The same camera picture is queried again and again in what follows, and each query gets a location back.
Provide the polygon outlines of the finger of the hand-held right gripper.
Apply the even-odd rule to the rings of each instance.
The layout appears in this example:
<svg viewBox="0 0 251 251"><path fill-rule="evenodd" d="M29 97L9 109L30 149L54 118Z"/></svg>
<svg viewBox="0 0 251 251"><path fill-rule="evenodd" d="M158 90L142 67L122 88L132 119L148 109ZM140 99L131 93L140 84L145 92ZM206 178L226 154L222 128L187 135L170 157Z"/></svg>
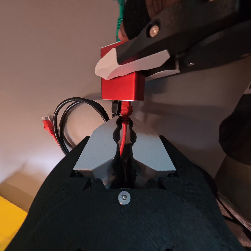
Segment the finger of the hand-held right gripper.
<svg viewBox="0 0 251 251"><path fill-rule="evenodd" d="M169 52L167 50L163 50L141 59L133 60L125 64L119 64L117 61L116 48L112 48L96 64L95 74L105 80L111 80L113 78L125 76L133 72L160 67L169 58Z"/></svg>
<svg viewBox="0 0 251 251"><path fill-rule="evenodd" d="M179 60L168 59L163 65L157 68L146 70L145 81L156 80L163 77L169 77L180 73Z"/></svg>

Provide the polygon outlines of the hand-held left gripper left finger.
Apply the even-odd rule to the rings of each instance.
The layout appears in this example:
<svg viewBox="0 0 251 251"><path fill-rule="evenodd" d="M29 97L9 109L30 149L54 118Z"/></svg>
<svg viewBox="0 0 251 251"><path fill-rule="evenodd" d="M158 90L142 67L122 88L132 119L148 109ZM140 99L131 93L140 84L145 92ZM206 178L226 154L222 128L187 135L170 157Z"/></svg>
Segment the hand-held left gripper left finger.
<svg viewBox="0 0 251 251"><path fill-rule="evenodd" d="M115 116L93 131L73 168L75 172L91 180L101 179L106 188L124 182L118 145L121 121Z"/></svg>

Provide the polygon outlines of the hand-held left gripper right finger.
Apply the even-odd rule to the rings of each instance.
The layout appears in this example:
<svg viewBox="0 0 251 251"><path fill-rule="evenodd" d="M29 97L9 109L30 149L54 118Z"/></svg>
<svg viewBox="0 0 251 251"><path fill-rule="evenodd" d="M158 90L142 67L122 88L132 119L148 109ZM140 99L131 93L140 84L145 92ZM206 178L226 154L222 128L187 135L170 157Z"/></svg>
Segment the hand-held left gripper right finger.
<svg viewBox="0 0 251 251"><path fill-rule="evenodd" d="M129 130L132 182L136 188L145 187L151 178L158 180L176 172L164 144L152 127L131 117Z"/></svg>

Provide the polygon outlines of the red ethernet splitter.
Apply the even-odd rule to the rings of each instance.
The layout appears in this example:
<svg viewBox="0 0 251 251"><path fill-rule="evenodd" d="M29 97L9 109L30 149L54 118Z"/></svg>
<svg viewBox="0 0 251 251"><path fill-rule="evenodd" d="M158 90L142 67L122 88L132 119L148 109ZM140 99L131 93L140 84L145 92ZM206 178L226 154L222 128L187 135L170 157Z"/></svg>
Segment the red ethernet splitter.
<svg viewBox="0 0 251 251"><path fill-rule="evenodd" d="M112 48L117 48L124 42L116 42L101 48L101 58ZM145 92L145 76L133 72L125 76L105 80L101 78L102 99L120 101L143 101Z"/></svg>

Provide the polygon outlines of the yellow plastic bin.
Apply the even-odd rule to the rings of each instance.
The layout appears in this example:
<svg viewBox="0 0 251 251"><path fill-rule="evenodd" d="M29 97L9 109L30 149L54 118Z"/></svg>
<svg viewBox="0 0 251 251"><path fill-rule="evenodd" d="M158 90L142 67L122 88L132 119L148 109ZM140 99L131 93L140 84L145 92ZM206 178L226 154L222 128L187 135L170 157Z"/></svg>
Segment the yellow plastic bin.
<svg viewBox="0 0 251 251"><path fill-rule="evenodd" d="M27 212L0 196L0 250L4 251L23 224Z"/></svg>

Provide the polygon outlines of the grey desk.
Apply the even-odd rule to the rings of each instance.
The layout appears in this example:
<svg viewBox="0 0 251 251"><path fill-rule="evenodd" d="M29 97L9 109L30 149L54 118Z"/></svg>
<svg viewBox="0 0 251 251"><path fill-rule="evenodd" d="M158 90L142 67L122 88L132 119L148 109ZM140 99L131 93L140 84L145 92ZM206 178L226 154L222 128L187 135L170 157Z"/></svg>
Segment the grey desk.
<svg viewBox="0 0 251 251"><path fill-rule="evenodd" d="M28 211L64 157L42 117L60 102L101 100L100 48L115 42L114 1L0 1L1 196ZM215 177L225 157L218 129L250 83L250 57L146 83L133 116Z"/></svg>

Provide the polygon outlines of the person's beige sweater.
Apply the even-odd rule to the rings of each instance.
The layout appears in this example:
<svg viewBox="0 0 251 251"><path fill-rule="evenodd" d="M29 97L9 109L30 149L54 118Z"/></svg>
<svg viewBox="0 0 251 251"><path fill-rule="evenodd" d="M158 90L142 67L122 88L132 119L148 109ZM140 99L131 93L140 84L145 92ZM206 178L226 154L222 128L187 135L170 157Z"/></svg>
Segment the person's beige sweater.
<svg viewBox="0 0 251 251"><path fill-rule="evenodd" d="M251 167L225 156L216 176L220 202L251 231Z"/></svg>

